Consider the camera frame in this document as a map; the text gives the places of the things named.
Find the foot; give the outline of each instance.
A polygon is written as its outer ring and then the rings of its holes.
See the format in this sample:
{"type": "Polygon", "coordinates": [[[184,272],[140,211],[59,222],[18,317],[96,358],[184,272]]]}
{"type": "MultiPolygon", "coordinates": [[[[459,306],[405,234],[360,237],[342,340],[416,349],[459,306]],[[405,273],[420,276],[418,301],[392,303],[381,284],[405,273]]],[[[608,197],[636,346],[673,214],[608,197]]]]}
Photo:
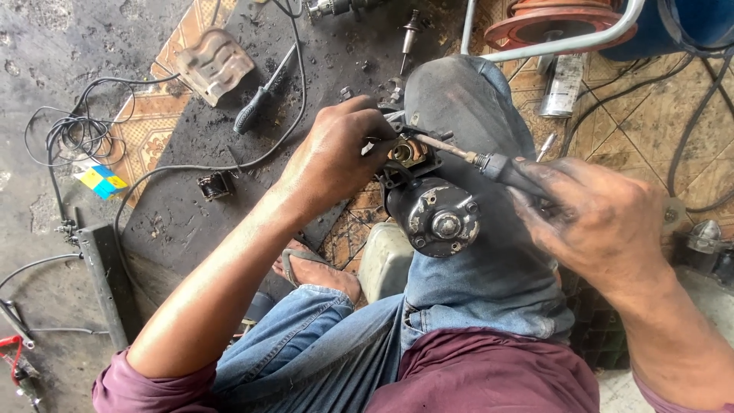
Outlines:
{"type": "MultiPolygon", "coordinates": [[[[287,248],[310,251],[308,247],[296,240],[291,240],[287,248]]],[[[292,255],[291,268],[293,268],[292,276],[298,284],[320,285],[339,290],[346,294],[353,304],[360,299],[362,287],[357,277],[350,273],[336,270],[320,262],[309,261],[292,255]]],[[[283,269],[283,258],[281,256],[273,263],[273,271],[283,278],[288,278],[286,277],[286,271],[283,269]]]]}

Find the shirt sleeve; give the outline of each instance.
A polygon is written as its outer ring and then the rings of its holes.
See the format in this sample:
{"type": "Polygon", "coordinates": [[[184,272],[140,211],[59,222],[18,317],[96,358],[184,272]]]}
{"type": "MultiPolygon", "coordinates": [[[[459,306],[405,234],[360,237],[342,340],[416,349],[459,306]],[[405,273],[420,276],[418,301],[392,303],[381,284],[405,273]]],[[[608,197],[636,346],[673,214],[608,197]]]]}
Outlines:
{"type": "Polygon", "coordinates": [[[656,395],[655,392],[637,377],[634,371],[632,372],[632,376],[635,378],[635,384],[640,389],[642,397],[644,397],[657,413],[734,413],[734,404],[731,403],[726,403],[722,410],[694,410],[678,406],[656,395]]]}
{"type": "Polygon", "coordinates": [[[211,385],[217,363],[184,377],[146,378],[116,353],[92,385],[92,405],[100,413],[216,413],[211,385]]]}

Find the black screwdriver handle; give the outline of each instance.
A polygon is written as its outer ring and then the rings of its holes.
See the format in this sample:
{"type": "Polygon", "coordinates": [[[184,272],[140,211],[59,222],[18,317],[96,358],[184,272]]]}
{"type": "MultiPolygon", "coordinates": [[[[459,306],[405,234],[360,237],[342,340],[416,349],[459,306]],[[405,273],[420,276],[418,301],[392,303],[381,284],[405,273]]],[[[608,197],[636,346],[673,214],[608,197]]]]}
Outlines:
{"type": "Polygon", "coordinates": [[[255,97],[252,98],[252,100],[237,114],[232,130],[239,134],[245,134],[250,130],[252,120],[258,114],[258,110],[265,104],[268,98],[270,98],[270,92],[260,86],[255,97]]]}
{"type": "Polygon", "coordinates": [[[541,187],[517,172],[513,160],[500,154],[489,154],[488,158],[487,164],[480,170],[483,176],[499,184],[538,196],[546,201],[551,200],[541,187]]]}

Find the red pulley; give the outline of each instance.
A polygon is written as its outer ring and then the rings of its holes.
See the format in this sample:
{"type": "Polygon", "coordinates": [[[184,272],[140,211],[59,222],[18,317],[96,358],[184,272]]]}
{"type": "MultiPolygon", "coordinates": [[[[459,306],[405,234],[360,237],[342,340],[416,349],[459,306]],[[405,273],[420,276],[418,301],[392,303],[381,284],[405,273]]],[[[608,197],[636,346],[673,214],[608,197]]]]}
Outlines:
{"type": "MultiPolygon", "coordinates": [[[[619,0],[519,0],[508,6],[508,16],[484,32],[492,49],[504,51],[601,32],[613,26],[622,15],[613,12],[619,0]]],[[[601,50],[624,43],[635,35],[637,24],[617,39],[563,54],[601,50]]]]}

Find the yellow and blue box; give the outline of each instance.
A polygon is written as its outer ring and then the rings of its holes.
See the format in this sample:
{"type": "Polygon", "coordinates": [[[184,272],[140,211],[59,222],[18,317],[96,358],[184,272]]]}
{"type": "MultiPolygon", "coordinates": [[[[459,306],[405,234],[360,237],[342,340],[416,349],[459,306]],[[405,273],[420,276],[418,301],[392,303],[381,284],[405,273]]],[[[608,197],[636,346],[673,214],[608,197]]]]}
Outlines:
{"type": "Polygon", "coordinates": [[[102,199],[110,199],[121,193],[128,185],[103,165],[93,165],[84,172],[79,180],[97,193],[102,199]]]}

